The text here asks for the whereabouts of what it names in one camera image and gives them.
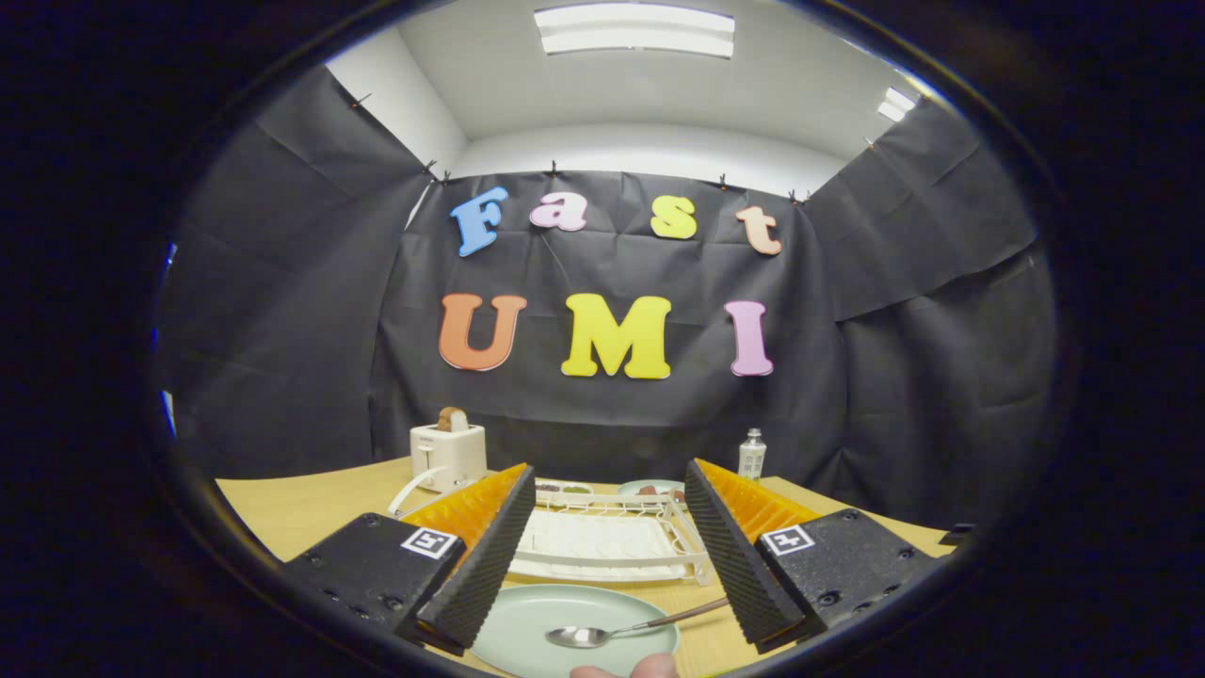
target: white ceiling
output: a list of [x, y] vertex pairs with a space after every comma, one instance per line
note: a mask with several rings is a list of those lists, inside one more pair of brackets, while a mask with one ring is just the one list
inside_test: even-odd
[[658, 0], [736, 19], [731, 60], [654, 51], [548, 57], [533, 11], [580, 0], [457, 0], [400, 24], [470, 140], [583, 123], [669, 123], [782, 138], [841, 159], [890, 120], [878, 59], [775, 0]]

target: plastic bottle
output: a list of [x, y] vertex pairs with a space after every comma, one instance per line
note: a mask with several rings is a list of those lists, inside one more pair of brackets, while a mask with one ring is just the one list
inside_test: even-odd
[[757, 481], [762, 478], [762, 462], [765, 461], [765, 443], [762, 442], [762, 430], [750, 429], [750, 437], [741, 443], [740, 466], [736, 474], [741, 478]]

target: letter m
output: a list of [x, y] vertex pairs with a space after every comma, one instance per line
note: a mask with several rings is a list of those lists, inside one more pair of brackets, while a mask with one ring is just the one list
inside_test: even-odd
[[590, 347], [598, 352], [602, 370], [611, 377], [619, 371], [623, 358], [631, 360], [623, 372], [633, 379], [665, 379], [665, 316], [670, 301], [662, 296], [640, 296], [631, 302], [623, 324], [615, 322], [611, 308], [599, 294], [572, 294], [565, 305], [574, 311], [574, 342], [569, 360], [560, 372], [570, 377], [594, 377], [598, 365], [590, 360]]

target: spoon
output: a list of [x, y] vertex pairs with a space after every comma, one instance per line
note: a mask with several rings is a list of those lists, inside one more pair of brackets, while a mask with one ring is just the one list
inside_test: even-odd
[[563, 626], [560, 629], [548, 631], [545, 633], [545, 637], [548, 638], [548, 642], [564, 645], [566, 648], [596, 648], [610, 641], [611, 636], [615, 636], [616, 633], [640, 631], [642, 629], [652, 629], [654, 626], [672, 624], [680, 619], [711, 612], [716, 608], [724, 607], [725, 605], [728, 605], [727, 597], [719, 599], [718, 601], [711, 601], [710, 603], [699, 606], [694, 609], [688, 609], [686, 612], [680, 612], [677, 614], [646, 621], [643, 624], [636, 624], [635, 626], [628, 626], [627, 629], [619, 629], [617, 631], [604, 631], [601, 629], [590, 629], [589, 626]]

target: finger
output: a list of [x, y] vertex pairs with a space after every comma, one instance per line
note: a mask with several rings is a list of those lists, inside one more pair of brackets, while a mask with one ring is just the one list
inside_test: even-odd
[[631, 678], [678, 678], [674, 655], [657, 653], [646, 656], [631, 670]]
[[569, 672], [569, 678], [619, 678], [615, 673], [602, 671], [598, 666], [578, 666]]

